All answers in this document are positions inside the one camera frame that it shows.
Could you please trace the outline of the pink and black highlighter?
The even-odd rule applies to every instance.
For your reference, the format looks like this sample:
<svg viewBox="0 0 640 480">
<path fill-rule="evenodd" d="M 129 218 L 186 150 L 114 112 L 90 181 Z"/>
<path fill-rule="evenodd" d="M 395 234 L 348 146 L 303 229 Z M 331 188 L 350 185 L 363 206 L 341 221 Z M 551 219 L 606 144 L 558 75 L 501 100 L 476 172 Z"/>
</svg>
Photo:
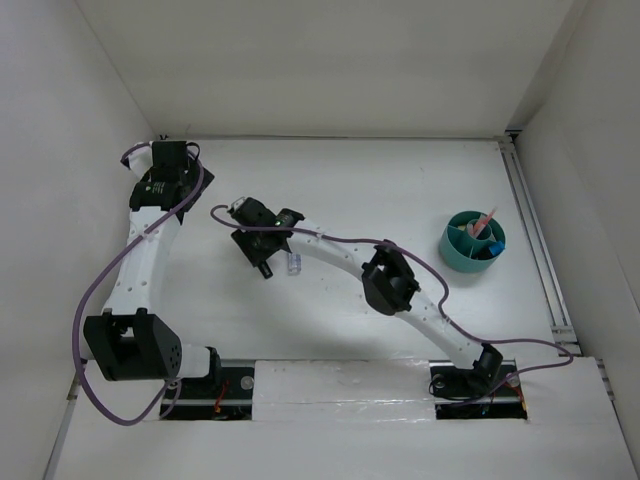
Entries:
<svg viewBox="0 0 640 480">
<path fill-rule="evenodd" d="M 265 279 L 269 279 L 273 276 L 273 272 L 266 262 L 261 263 L 258 266 L 258 269 Z"/>
</svg>

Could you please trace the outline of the clear spray bottle blue cap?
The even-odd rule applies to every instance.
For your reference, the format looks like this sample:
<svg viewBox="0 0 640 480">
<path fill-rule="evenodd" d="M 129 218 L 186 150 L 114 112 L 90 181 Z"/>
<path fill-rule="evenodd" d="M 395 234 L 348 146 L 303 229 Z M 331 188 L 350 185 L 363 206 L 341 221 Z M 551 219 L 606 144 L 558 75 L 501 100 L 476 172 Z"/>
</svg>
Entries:
<svg viewBox="0 0 640 480">
<path fill-rule="evenodd" d="M 296 276 L 301 273 L 302 258 L 299 254 L 289 253 L 287 257 L 287 272 L 290 276 Z"/>
</svg>

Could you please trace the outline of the pink pen with clear cap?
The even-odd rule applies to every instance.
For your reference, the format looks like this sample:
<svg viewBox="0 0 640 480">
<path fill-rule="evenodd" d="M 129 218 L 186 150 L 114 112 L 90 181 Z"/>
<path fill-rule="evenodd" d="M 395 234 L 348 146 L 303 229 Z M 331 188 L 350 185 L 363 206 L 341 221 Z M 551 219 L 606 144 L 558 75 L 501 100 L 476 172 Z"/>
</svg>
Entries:
<svg viewBox="0 0 640 480">
<path fill-rule="evenodd" d="M 482 231 L 486 228 L 486 226 L 489 224 L 489 222 L 495 215 L 496 211 L 497 211 L 497 208 L 494 207 L 487 215 L 481 216 L 475 222 L 475 224 L 473 225 L 473 229 L 471 230 L 471 235 L 474 238 L 477 238 L 482 233 Z"/>
</svg>

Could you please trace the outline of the blue and black highlighter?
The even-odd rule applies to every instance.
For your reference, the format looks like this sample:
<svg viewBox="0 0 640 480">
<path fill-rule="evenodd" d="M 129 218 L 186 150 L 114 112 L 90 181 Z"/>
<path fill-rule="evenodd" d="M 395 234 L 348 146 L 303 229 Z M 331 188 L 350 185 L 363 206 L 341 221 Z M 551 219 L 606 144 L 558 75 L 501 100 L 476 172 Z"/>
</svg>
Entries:
<svg viewBox="0 0 640 480">
<path fill-rule="evenodd" d="M 505 250 L 505 243 L 503 241 L 496 241 L 485 246 L 480 250 L 476 256 L 476 260 L 491 260 L 499 256 Z"/>
</svg>

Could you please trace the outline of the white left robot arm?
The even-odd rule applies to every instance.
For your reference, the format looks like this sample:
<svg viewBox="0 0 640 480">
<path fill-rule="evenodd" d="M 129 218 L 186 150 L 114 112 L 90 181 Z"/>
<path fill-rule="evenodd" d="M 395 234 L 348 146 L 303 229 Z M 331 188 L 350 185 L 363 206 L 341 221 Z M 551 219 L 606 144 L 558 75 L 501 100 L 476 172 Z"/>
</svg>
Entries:
<svg viewBox="0 0 640 480">
<path fill-rule="evenodd" d="M 124 159 L 136 175 L 129 199 L 128 251 L 101 314 L 86 318 L 83 335 L 108 381 L 188 379 L 201 396 L 222 387 L 211 347 L 184 342 L 159 317 L 171 246 L 214 176 L 187 141 L 142 144 Z"/>
</svg>

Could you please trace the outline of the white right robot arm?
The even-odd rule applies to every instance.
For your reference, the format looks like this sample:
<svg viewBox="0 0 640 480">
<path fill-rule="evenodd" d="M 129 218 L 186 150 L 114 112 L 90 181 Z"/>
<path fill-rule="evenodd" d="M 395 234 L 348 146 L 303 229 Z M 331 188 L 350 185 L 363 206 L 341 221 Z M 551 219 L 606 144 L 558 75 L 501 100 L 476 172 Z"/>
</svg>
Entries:
<svg viewBox="0 0 640 480">
<path fill-rule="evenodd" d="M 371 309 L 404 320 L 449 356 L 468 396 L 486 393 L 497 384 L 502 354 L 486 342 L 466 338 L 439 314 L 421 292 L 404 255 L 391 242 L 331 240 L 301 213 L 283 209 L 275 214 L 251 197 L 234 202 L 228 213 L 239 225 L 231 238 L 264 278 L 273 276 L 267 260 L 279 251 L 309 256 L 343 270 L 361 281 Z"/>
</svg>

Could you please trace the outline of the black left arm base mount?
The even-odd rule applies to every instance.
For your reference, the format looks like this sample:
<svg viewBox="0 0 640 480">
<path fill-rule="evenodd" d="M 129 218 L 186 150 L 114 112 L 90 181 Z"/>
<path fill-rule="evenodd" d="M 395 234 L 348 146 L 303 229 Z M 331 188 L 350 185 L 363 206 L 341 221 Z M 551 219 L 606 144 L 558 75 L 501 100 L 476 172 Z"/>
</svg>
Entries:
<svg viewBox="0 0 640 480">
<path fill-rule="evenodd" d="M 223 361 L 218 386 L 204 379 L 184 379 L 165 392 L 159 415 L 166 421 L 249 421 L 252 419 L 255 363 Z"/>
</svg>

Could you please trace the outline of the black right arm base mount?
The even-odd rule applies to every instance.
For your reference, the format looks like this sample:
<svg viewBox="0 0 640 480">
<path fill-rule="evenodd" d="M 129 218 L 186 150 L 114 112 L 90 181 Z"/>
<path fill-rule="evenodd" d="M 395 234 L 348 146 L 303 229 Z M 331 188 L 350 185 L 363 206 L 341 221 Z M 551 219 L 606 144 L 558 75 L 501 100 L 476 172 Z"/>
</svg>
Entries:
<svg viewBox="0 0 640 480">
<path fill-rule="evenodd" d="M 451 362 L 430 364 L 429 393 L 435 399 L 437 420 L 527 420 L 528 412 L 519 378 L 495 385 L 516 371 L 514 361 L 503 363 L 488 385 L 472 380 Z"/>
</svg>

